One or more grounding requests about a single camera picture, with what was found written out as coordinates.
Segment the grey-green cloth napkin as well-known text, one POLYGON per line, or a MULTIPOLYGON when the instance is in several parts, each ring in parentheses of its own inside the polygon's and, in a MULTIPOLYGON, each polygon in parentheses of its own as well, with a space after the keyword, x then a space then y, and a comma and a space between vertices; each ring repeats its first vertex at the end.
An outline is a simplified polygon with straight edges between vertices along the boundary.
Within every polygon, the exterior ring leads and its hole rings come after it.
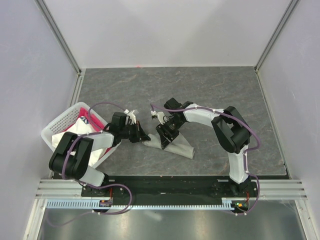
MULTIPOLYGON (((150 140, 143 141, 142 143, 147 147, 162 150, 159 134, 149 134, 148 136, 150 137, 150 140)), ((194 148, 181 133, 164 149, 164 151, 183 156, 188 159, 193 159, 195 154, 194 148)))

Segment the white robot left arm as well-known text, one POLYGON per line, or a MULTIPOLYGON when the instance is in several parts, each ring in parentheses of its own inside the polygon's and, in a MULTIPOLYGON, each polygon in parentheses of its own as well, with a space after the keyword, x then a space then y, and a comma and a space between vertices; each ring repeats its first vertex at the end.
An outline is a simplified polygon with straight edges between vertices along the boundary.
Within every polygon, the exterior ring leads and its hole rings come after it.
POLYGON ((122 140, 129 140, 131 143, 151 140, 132 112, 115 112, 111 122, 98 132, 81 135, 65 132, 48 167, 63 179, 91 185, 95 194, 104 197, 110 191, 109 176, 89 166, 90 156, 95 150, 114 148, 122 140))

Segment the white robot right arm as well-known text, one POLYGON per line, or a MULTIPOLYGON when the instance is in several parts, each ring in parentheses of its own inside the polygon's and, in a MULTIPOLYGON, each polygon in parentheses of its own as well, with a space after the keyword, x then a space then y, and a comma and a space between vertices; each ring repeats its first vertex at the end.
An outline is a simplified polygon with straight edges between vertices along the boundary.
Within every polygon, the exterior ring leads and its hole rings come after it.
POLYGON ((197 105, 192 101, 181 104, 175 98, 171 98, 164 104, 164 110, 169 116, 155 111, 155 108, 154 105, 151 106, 151 116, 159 120, 156 131, 160 137, 161 149, 167 148, 179 136, 180 128, 185 123, 208 126, 214 130, 220 146, 228 154, 230 193, 240 197, 247 191, 250 177, 246 170, 245 157, 252 134, 235 107, 214 109, 197 105))

